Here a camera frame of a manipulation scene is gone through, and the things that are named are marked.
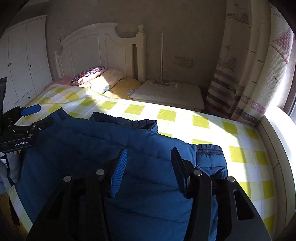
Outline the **floral patterned pillow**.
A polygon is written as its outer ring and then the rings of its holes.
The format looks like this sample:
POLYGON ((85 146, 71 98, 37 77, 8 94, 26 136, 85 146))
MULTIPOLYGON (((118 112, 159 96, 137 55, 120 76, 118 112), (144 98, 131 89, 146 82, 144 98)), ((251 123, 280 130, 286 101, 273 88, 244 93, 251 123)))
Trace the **floral patterned pillow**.
POLYGON ((96 66, 93 68, 89 68, 78 75, 76 75, 72 80, 71 80, 71 85, 74 86, 79 86, 81 84, 85 84, 89 82, 90 80, 93 80, 103 74, 107 70, 106 67, 104 66, 96 66))

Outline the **white wooden headboard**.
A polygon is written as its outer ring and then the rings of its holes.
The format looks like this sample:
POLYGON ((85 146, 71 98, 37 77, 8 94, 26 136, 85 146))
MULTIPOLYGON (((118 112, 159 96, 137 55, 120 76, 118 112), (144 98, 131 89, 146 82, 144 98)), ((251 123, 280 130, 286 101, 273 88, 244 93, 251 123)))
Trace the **white wooden headboard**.
POLYGON ((115 30, 117 25, 118 23, 92 24, 67 36, 60 44, 61 54, 54 52, 58 76, 74 77, 86 69, 104 66, 122 71, 124 78, 145 82, 144 25, 138 25, 136 35, 130 38, 119 37, 115 30))

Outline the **white wardrobe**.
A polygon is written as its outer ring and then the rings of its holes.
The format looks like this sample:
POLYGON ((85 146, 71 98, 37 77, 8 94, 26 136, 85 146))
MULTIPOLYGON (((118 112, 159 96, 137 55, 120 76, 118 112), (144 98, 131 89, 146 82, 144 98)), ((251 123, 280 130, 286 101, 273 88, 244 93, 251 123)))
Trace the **white wardrobe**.
POLYGON ((5 30, 1 37, 1 78, 7 77, 3 112, 24 106, 52 82, 46 46, 46 15, 5 30))

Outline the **patterned cream curtain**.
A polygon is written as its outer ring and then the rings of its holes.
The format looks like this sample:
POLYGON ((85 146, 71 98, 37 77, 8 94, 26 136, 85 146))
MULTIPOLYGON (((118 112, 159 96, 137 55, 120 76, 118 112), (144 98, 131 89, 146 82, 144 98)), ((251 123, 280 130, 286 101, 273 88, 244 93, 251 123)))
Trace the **patterned cream curtain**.
POLYGON ((256 125, 287 70, 293 31, 270 1, 227 1, 222 46, 205 108, 256 125))

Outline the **cream pink pillow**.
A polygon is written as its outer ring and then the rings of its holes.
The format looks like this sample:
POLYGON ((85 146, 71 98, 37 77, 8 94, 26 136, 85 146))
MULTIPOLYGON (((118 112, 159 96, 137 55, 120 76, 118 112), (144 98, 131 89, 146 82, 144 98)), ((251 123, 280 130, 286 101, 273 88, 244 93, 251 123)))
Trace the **cream pink pillow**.
POLYGON ((99 94, 103 94, 112 89, 124 76, 122 71, 110 68, 96 78, 79 85, 79 87, 88 88, 99 94))

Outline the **paper notice on wall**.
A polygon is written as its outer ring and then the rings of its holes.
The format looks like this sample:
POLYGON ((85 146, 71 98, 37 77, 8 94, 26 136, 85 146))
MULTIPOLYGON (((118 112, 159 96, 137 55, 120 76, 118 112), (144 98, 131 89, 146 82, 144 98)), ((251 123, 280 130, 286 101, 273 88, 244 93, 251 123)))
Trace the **paper notice on wall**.
POLYGON ((64 26, 58 27, 56 30, 56 45, 60 45, 65 39, 65 28, 64 26))

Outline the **yellow white checkered bedsheet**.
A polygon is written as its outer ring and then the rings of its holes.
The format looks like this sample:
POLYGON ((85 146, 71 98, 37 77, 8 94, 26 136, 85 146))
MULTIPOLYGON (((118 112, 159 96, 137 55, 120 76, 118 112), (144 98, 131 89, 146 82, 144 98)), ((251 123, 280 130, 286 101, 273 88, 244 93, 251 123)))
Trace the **yellow white checkered bedsheet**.
POLYGON ((89 118, 94 112, 130 120, 155 120, 161 135, 189 144, 214 144, 222 148, 229 175, 246 192, 270 235, 276 229, 276 189, 273 168, 262 138, 253 126, 213 115, 165 105, 109 98, 81 87, 54 84, 32 95, 26 106, 39 104, 40 112, 21 118, 29 125, 57 109, 74 118, 89 118))

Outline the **beige window sill ledge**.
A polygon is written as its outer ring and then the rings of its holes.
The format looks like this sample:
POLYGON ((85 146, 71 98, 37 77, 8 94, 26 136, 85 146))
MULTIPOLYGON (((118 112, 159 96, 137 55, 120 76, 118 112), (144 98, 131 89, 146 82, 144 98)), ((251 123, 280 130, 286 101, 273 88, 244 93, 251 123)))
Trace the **beige window sill ledge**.
POLYGON ((295 224, 295 123, 282 109, 271 105, 256 128, 269 155, 275 181, 273 239, 281 239, 295 224))

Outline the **wall power socket plate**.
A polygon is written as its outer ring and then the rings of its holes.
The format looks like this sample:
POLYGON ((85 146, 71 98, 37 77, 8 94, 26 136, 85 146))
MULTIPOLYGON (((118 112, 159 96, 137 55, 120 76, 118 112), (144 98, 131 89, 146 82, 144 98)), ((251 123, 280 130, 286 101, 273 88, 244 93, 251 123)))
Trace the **wall power socket plate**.
POLYGON ((193 68, 193 59, 175 56, 174 65, 185 68, 193 68))

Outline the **thin metal lamp pole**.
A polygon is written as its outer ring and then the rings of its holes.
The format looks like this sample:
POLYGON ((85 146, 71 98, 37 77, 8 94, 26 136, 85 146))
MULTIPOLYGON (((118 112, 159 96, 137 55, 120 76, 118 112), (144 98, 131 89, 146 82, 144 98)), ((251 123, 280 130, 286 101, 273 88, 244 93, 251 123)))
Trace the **thin metal lamp pole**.
POLYGON ((160 81, 163 81, 163 62, 164 62, 164 34, 161 34, 161 56, 160 56, 160 81))

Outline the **yellow pillow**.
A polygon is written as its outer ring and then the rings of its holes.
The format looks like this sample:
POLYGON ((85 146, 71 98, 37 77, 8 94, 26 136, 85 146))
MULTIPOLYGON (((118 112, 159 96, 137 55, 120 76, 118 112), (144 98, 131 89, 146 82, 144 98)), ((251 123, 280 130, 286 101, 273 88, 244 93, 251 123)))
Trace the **yellow pillow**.
POLYGON ((111 90, 105 92, 103 95, 109 98, 132 100, 130 97, 139 87, 141 83, 132 78, 119 80, 119 82, 112 87, 111 90))

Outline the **orange floral blanket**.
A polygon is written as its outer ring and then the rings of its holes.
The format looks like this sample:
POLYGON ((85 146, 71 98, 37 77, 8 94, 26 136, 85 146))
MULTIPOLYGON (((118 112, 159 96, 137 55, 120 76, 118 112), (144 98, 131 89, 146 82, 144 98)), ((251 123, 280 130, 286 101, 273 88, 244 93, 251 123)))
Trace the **orange floral blanket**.
POLYGON ((63 78, 58 78, 58 79, 52 81, 50 84, 46 85, 43 90, 45 91, 46 89, 48 89, 50 86, 52 86, 54 84, 70 85, 71 86, 72 79, 73 78, 71 76, 66 76, 66 77, 63 77, 63 78))

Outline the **white bedside table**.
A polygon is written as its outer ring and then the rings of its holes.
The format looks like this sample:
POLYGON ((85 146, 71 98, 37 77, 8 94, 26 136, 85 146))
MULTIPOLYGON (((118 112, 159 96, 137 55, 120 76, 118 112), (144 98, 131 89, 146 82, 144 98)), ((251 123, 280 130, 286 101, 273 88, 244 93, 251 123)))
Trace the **white bedside table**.
POLYGON ((182 82, 153 84, 146 81, 130 98, 199 112, 205 109, 200 87, 182 82))

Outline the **blue quilted puffer jacket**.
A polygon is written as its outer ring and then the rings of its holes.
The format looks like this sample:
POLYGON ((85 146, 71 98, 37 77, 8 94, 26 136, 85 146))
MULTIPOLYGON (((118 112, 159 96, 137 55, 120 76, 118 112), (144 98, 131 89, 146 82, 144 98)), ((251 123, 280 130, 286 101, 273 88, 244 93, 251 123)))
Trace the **blue quilted puffer jacket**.
POLYGON ((96 191, 89 176, 118 160, 111 172, 106 200, 114 240, 183 240, 192 201, 180 192, 171 150, 211 178, 224 179, 227 163, 221 147, 188 144, 158 134, 155 120, 131 121, 93 113, 73 118, 63 109, 51 114, 52 126, 27 149, 16 193, 35 221, 65 177, 80 181, 76 197, 96 191))

